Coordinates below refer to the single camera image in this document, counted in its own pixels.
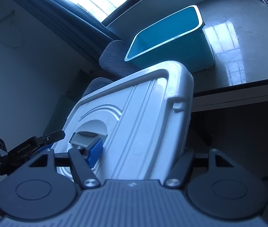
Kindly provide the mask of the white plastic bin lid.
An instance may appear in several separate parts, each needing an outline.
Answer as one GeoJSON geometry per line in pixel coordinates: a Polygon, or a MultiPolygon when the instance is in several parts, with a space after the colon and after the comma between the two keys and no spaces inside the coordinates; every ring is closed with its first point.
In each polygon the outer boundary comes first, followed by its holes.
{"type": "Polygon", "coordinates": [[[100,181],[164,181],[185,148],[193,89],[193,76],[177,61],[133,73],[82,97],[53,149],[71,149],[74,133],[98,133],[105,138],[93,168],[100,181]]]}

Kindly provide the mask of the far grey quilted chair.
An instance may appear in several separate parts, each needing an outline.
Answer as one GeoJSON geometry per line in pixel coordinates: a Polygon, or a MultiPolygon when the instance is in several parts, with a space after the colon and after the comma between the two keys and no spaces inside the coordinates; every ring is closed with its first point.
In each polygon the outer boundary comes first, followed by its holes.
{"type": "Polygon", "coordinates": [[[99,57],[100,67],[110,73],[115,79],[122,79],[138,72],[138,67],[125,61],[129,47],[130,45],[122,40],[110,42],[99,57]]]}

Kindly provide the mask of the blue curtain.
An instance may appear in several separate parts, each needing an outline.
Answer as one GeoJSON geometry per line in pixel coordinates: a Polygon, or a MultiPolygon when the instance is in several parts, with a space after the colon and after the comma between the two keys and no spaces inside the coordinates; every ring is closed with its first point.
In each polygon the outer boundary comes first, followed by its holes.
{"type": "Polygon", "coordinates": [[[88,61],[96,62],[119,38],[80,6],[68,0],[13,0],[88,61]]]}

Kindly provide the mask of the teal plastic storage bin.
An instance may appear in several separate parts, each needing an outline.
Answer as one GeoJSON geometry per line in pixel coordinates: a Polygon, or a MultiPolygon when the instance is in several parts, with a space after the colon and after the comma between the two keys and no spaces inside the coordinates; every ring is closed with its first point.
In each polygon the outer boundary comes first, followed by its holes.
{"type": "Polygon", "coordinates": [[[215,57],[204,26],[196,5],[183,8],[141,30],[124,61],[140,70],[163,61],[182,63],[191,73],[209,69],[215,65],[215,57]]]}

